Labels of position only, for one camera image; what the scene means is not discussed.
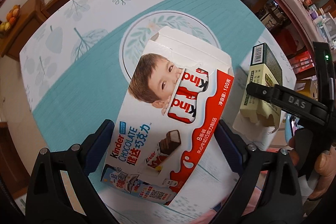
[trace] tablecloth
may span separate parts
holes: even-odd
[[[229,125],[246,85],[252,46],[266,42],[283,69],[284,86],[294,88],[285,55],[239,0],[70,0],[20,53],[29,105],[51,151],[81,143],[104,119],[116,121],[147,40],[164,26],[230,54],[235,79],[223,112]],[[106,187],[100,182],[104,159],[89,178],[123,224],[189,222],[228,195],[236,181],[214,138],[169,206]]]

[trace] boy's hair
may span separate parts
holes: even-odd
[[[159,54],[150,53],[143,55],[139,60],[128,87],[128,92],[139,101],[151,104],[160,100],[148,86],[148,80],[151,78],[158,60],[167,60],[167,58]]]

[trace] metal screw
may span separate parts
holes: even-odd
[[[79,144],[74,144],[73,146],[71,146],[72,151],[78,151],[80,148],[81,146]]]
[[[44,154],[46,154],[48,152],[48,149],[46,149],[46,148],[42,148],[41,150],[40,150],[40,154],[41,155],[44,155]]]
[[[287,154],[288,154],[288,150],[287,150],[286,148],[281,148],[281,149],[280,149],[280,152],[281,152],[281,154],[283,154],[283,155],[287,155]]]
[[[255,146],[255,144],[250,143],[250,144],[247,145],[247,149],[250,150],[250,151],[255,151],[255,150],[257,150],[257,147]]]

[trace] blue gripper pad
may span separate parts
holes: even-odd
[[[111,120],[105,120],[94,134],[87,136],[82,143],[84,158],[84,174],[89,175],[96,171],[102,157],[108,148],[112,133],[114,129],[114,123]]]
[[[220,120],[215,130],[214,136],[232,172],[238,173],[238,175],[241,176],[244,172],[243,157],[238,148],[233,143],[232,139],[229,137],[228,132],[230,132],[231,135],[235,135],[225,124],[225,122]]]

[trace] human hand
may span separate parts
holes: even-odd
[[[161,109],[161,114],[164,115],[167,111],[167,108],[169,106],[169,102],[170,102],[171,96],[169,96],[163,106],[163,108]]]
[[[295,139],[291,138],[288,142],[290,147],[295,147]],[[299,162],[299,155],[295,149],[289,152],[294,165]],[[329,150],[329,155],[322,153],[316,160],[314,165],[315,171],[321,175],[315,187],[315,190],[308,197],[309,199],[316,199],[322,196],[329,188],[336,174],[336,150],[332,146]]]

